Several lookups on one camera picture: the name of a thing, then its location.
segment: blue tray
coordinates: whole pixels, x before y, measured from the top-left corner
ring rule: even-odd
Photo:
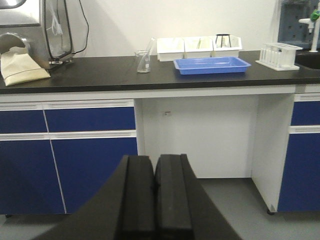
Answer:
[[[251,64],[235,56],[175,59],[182,75],[243,73]]]

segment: sink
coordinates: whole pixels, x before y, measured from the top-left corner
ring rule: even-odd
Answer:
[[[310,69],[320,70],[320,52],[296,51],[295,63]]]

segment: white storage bin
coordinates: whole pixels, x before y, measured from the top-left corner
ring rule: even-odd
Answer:
[[[181,37],[158,38],[156,41],[157,58],[160,62],[183,59],[185,43]]]
[[[184,37],[184,58],[210,58],[212,39],[207,36]]]
[[[241,38],[233,35],[212,36],[212,57],[238,57],[242,50]]]

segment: lab bench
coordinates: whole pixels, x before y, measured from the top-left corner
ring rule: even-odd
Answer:
[[[88,57],[48,79],[1,80],[0,213],[73,213],[122,155],[155,165],[181,153],[198,178],[252,178],[271,212],[320,210],[319,118],[308,117],[320,112],[319,72],[239,57],[246,72],[180,75],[152,56],[137,73],[133,56]],[[293,133],[301,126],[312,132]]]

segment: test tube rack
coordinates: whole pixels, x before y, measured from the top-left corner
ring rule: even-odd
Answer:
[[[303,49],[285,43],[265,43],[256,62],[276,71],[299,70],[295,65],[296,51]]]

